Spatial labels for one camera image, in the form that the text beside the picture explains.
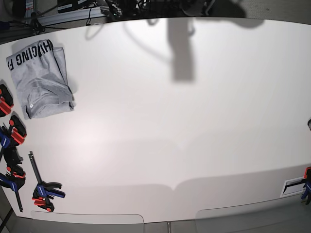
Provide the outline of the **grey T-shirt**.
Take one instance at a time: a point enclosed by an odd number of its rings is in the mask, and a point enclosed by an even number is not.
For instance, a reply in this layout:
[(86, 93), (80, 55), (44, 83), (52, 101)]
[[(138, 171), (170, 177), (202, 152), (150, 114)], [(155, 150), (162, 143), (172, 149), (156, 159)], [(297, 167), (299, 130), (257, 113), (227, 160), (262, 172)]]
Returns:
[(71, 112), (65, 53), (51, 40), (39, 40), (6, 58), (25, 119)]

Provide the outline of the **bar clamp on table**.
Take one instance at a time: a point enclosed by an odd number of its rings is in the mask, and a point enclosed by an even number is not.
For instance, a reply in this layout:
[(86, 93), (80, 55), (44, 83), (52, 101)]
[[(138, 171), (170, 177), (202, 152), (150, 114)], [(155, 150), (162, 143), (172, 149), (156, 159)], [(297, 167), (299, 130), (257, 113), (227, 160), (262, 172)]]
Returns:
[(29, 152), (29, 159), (32, 165), (32, 168), (37, 179), (37, 185), (33, 191), (32, 200), (34, 205), (38, 206), (41, 209), (44, 209), (48, 212), (54, 211), (54, 205), (51, 202), (55, 197), (65, 198), (66, 194), (61, 191), (62, 184), (60, 183), (46, 183), (41, 179), (41, 176), (38, 171), (38, 167), (35, 162), (33, 152)]

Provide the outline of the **clamp at middle left edge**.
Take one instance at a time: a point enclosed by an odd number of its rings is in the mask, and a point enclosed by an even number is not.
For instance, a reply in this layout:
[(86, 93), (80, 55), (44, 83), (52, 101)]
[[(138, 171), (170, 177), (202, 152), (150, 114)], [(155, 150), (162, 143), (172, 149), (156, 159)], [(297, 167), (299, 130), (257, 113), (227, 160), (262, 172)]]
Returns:
[(5, 149), (23, 144), (26, 136), (26, 128), (19, 117), (11, 115), (9, 127), (0, 127), (0, 158), (2, 159)]

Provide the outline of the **clamp at upper left edge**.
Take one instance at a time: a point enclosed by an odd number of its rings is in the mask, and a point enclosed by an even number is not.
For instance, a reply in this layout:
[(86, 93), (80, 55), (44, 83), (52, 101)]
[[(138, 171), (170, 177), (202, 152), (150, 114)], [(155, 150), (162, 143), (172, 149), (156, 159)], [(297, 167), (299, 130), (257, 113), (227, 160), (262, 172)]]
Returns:
[(11, 113), (14, 106), (13, 97), (4, 84), (0, 85), (0, 117)]

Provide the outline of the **clamp at lower left edge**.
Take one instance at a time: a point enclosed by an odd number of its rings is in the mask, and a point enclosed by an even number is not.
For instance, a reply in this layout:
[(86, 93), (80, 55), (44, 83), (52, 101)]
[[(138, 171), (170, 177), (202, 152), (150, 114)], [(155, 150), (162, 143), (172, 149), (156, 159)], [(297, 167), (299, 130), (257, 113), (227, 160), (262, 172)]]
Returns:
[(0, 185), (11, 189), (16, 196), (19, 211), (23, 212), (23, 207), (19, 195), (19, 190), (24, 186), (26, 173), (19, 165), (22, 164), (16, 147), (7, 147), (3, 151), (3, 157), (6, 162), (7, 173), (0, 174)]

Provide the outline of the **dark object at right edge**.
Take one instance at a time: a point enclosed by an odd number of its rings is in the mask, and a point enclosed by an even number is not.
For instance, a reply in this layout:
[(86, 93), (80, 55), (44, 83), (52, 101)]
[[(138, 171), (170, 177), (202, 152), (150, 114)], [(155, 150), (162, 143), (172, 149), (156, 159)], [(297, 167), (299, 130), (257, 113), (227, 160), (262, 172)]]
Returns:
[(310, 131), (311, 131), (311, 119), (308, 121), (307, 126), (310, 129)]

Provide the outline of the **blue clamp at right edge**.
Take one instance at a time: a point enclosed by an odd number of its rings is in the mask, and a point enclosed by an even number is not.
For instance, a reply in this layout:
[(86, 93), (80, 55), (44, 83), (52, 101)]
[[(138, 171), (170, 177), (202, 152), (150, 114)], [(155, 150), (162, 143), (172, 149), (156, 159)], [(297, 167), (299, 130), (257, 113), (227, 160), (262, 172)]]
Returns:
[(301, 197), (302, 200), (306, 200), (306, 205), (309, 205), (311, 202), (311, 167), (306, 168), (305, 175), (305, 191)]

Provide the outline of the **aluminium rail behind table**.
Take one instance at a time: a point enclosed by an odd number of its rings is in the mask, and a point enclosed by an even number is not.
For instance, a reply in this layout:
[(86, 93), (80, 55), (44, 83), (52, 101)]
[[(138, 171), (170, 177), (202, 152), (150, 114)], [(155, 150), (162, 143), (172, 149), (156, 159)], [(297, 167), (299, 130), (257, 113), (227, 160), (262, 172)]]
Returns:
[(40, 17), (39, 23), (43, 26), (61, 24), (65, 22), (78, 21), (89, 18), (105, 17), (109, 14), (109, 7), (99, 6), (76, 11), (65, 12), (57, 15)]

